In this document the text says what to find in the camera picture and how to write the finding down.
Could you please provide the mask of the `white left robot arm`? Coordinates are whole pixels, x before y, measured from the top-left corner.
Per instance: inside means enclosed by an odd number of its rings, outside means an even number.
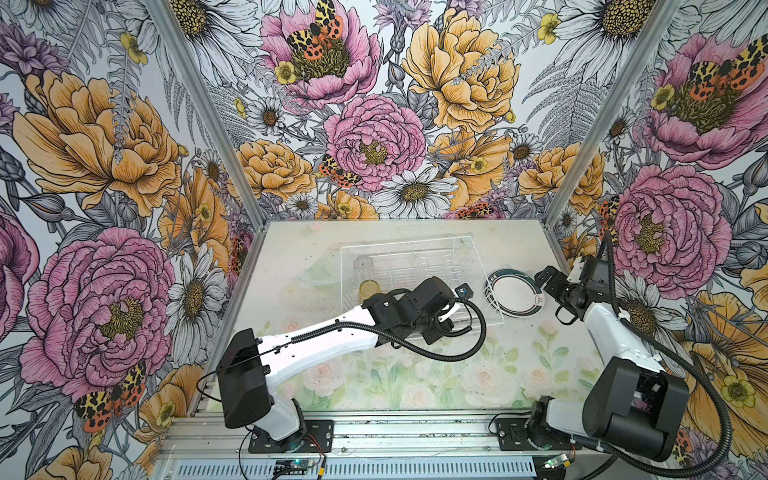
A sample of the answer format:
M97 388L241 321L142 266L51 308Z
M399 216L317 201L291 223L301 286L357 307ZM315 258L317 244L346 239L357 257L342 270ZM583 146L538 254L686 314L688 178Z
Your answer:
M375 293L330 320L281 335L233 335L214 370L224 425L255 426L277 443L306 434L297 400L280 391L287 379L348 353L393 344L424 358L455 363L482 348L488 325L462 284L430 277L414 289Z

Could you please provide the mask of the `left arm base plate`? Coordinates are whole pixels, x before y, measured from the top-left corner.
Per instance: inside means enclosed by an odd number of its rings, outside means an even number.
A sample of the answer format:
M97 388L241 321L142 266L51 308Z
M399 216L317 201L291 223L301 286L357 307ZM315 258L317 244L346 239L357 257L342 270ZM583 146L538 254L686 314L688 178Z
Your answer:
M266 431L256 428L251 435L248 452L250 454L287 454L287 453L329 453L332 450L335 422L330 419L310 419L305 421L306 432L292 434L287 439L276 441Z

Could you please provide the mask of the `yellow plastic cup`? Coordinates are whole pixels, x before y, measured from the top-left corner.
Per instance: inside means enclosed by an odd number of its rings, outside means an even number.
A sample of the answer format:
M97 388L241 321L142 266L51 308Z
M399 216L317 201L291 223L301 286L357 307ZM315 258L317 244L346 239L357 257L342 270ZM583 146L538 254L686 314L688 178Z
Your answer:
M362 281L358 287L358 302L362 304L380 292L381 287L378 282L372 279L366 279Z

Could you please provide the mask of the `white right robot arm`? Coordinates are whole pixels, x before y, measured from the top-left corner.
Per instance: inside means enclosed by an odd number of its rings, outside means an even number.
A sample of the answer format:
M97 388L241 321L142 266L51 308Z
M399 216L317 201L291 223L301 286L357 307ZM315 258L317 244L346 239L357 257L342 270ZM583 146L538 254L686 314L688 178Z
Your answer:
M584 324L604 368L581 403L541 397L528 430L556 442L579 436L648 460L666 460L689 398L687 386L622 324L630 316L619 306L610 269L598 265L566 275L548 266L534 282Z

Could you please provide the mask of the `green red plate with steam logo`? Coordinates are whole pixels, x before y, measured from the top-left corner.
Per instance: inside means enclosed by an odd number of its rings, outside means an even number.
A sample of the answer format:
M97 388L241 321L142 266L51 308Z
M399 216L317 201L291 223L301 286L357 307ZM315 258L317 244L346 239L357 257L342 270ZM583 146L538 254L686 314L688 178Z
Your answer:
M525 272L502 268L492 272L485 282L486 300L503 315L531 317L545 304L542 289Z

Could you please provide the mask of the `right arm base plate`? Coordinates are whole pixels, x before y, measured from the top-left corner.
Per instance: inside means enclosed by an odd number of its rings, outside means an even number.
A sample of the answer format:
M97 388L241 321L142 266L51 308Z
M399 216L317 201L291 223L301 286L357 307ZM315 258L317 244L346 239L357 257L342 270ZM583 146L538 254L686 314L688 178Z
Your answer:
M570 451L573 447L569 435L530 419L499 418L492 429L502 451Z

